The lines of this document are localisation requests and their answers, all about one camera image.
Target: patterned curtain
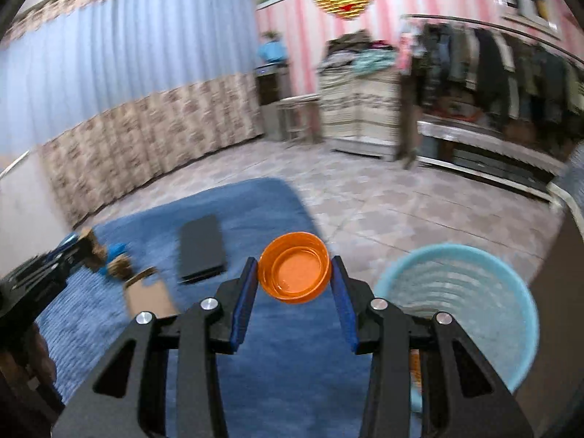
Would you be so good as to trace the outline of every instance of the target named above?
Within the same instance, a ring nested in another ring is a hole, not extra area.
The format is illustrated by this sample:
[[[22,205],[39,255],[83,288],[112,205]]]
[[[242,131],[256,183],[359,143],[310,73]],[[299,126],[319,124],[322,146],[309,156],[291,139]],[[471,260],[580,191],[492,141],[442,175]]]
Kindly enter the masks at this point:
[[[0,48],[0,154],[42,144],[71,223],[261,133],[252,0],[56,0]]]

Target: black notebook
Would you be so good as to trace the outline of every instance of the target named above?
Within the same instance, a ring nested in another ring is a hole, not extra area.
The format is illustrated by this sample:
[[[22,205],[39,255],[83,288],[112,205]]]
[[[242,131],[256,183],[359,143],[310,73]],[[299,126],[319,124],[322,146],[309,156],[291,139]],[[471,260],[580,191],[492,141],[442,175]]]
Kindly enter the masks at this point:
[[[191,220],[180,228],[179,275],[183,283],[218,275],[226,264],[223,237],[214,215]]]

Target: blue carpet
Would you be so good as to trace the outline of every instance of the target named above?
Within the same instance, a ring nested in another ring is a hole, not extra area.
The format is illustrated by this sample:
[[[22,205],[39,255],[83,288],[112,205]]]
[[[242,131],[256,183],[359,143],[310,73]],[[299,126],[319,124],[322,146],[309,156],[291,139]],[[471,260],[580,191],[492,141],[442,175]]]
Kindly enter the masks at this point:
[[[207,214],[220,221],[228,271],[198,284],[179,285],[178,231],[188,220]],[[220,282],[238,277],[247,257],[259,258],[279,235],[317,234],[296,194],[272,178],[214,188],[99,225],[95,231],[101,242],[127,243],[137,270],[156,266],[181,311],[212,296]],[[86,269],[69,279],[68,287],[39,317],[65,402],[128,321],[121,284]],[[358,436],[370,357],[350,352],[330,289],[310,303],[292,306],[259,287],[245,342],[236,355],[218,356],[217,362],[232,438]],[[170,383],[170,437],[172,389]]]

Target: pink striped wall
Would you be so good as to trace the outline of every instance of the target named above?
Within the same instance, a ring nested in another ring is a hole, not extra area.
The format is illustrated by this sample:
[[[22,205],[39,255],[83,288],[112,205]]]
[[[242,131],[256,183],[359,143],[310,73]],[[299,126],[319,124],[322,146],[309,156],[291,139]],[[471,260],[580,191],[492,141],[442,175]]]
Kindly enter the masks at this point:
[[[322,58],[328,39],[367,28],[375,39],[396,43],[399,16],[403,13],[444,14],[498,23],[537,35],[584,59],[584,32],[569,20],[571,14],[563,0],[545,0],[551,20],[560,30],[557,40],[538,30],[501,17],[497,0],[374,0],[367,11],[353,21],[323,12],[312,0],[284,0],[256,11],[259,33],[277,30],[284,36],[290,55],[294,95],[316,92],[314,68]]]

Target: tiled floor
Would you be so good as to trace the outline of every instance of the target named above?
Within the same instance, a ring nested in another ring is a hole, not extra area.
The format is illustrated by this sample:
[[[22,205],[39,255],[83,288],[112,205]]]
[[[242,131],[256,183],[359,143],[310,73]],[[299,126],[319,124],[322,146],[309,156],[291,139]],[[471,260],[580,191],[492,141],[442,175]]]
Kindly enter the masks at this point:
[[[218,185],[273,176],[294,187],[351,276],[374,284],[408,251],[456,242],[488,251],[527,282],[553,241],[548,205],[454,173],[387,163],[321,145],[253,141],[194,162],[105,208],[88,224]]]

